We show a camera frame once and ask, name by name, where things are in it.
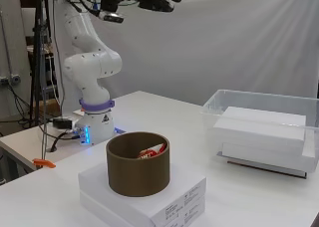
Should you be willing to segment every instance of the white table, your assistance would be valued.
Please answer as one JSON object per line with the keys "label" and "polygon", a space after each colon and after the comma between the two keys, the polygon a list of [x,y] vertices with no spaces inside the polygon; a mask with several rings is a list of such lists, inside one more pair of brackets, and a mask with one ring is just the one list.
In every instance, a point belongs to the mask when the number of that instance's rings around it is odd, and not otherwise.
{"label": "white table", "polygon": [[[120,129],[165,135],[171,162],[206,175],[206,211],[192,227],[310,226],[319,211],[319,172],[304,180],[227,164],[205,144],[199,111],[199,106],[137,92],[116,99],[113,115]],[[105,145],[1,186],[1,226],[106,226],[80,205],[78,190],[78,173],[105,161]]]}

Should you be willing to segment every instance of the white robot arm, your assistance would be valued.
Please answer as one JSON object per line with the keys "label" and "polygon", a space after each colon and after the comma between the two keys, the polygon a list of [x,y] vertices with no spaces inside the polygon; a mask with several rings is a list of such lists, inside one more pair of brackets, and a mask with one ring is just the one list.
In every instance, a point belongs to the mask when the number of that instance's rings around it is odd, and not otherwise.
{"label": "white robot arm", "polygon": [[[110,100],[109,92],[98,85],[98,79],[118,73],[122,68],[122,60],[118,53],[100,40],[89,13],[104,21],[122,23],[124,18],[116,13],[122,1],[101,0],[100,10],[93,10],[87,5],[91,0],[60,0],[60,4],[67,3],[63,14],[66,31],[72,37],[73,45],[82,52],[68,57],[63,67],[65,74],[83,94],[80,104],[85,114],[76,124],[82,144],[97,144],[113,137],[115,133],[111,116],[111,108],[115,103]],[[172,1],[181,0],[137,1],[144,9],[171,12]]]}

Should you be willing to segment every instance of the white box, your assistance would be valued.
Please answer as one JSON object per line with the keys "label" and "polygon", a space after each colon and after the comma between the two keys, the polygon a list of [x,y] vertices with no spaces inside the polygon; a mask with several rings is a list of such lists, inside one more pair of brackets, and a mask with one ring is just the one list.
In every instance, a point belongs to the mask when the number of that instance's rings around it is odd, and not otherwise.
{"label": "white box", "polygon": [[222,144],[222,155],[304,172],[313,172],[316,168],[314,131],[306,130],[306,137],[302,155],[299,156],[226,142]]}
{"label": "white box", "polygon": [[[134,227],[125,219],[112,212],[107,207],[92,199],[90,196],[80,191],[81,204],[106,224],[112,227]],[[164,227],[187,227],[205,210],[205,196],[202,196],[191,206],[185,208],[185,211],[180,211],[178,216],[170,221]]]}
{"label": "white box", "polygon": [[302,127],[305,125],[305,115],[228,107],[213,131],[222,143],[300,156],[305,141]]}
{"label": "white box", "polygon": [[206,179],[172,164],[166,189],[148,197],[126,197],[110,188],[107,165],[101,163],[80,173],[79,184],[82,200],[90,198],[87,205],[98,208],[98,216],[103,215],[101,209],[109,209],[114,214],[113,219],[119,216],[123,219],[119,227],[124,223],[136,227],[163,227],[204,195]]}

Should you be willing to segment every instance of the brown cylinder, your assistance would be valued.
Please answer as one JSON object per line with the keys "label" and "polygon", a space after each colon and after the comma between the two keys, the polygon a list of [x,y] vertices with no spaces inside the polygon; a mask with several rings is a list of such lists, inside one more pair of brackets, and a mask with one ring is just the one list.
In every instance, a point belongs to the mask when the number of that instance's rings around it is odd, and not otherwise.
{"label": "brown cylinder", "polygon": [[[163,153],[137,159],[142,150],[166,144]],[[169,142],[158,134],[131,132],[119,135],[107,144],[110,187],[117,193],[142,197],[156,194],[169,184]]]}

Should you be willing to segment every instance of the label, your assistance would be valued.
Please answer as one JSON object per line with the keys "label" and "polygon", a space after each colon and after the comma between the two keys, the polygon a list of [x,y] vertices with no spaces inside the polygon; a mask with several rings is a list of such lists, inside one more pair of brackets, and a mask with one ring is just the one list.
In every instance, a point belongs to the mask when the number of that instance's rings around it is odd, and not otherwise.
{"label": "label", "polygon": [[199,211],[198,209],[199,204],[196,204],[195,206],[193,206],[192,208],[190,208],[184,215],[184,223],[185,225],[188,223],[189,220],[192,219],[192,217],[194,215],[196,215]]}
{"label": "label", "polygon": [[194,198],[196,198],[200,191],[200,183],[198,183],[193,189],[191,189],[185,196],[184,196],[184,207],[187,206]]}
{"label": "label", "polygon": [[178,207],[178,205],[174,204],[174,205],[171,205],[169,208],[166,209],[166,211],[165,211],[166,220],[172,218],[177,213],[177,211],[176,211],[177,207]]}
{"label": "label", "polygon": [[104,117],[103,117],[103,120],[102,120],[102,122],[106,122],[106,121],[109,121],[110,119],[109,119],[109,117],[108,117],[108,114],[106,113],[105,115],[104,115]]}

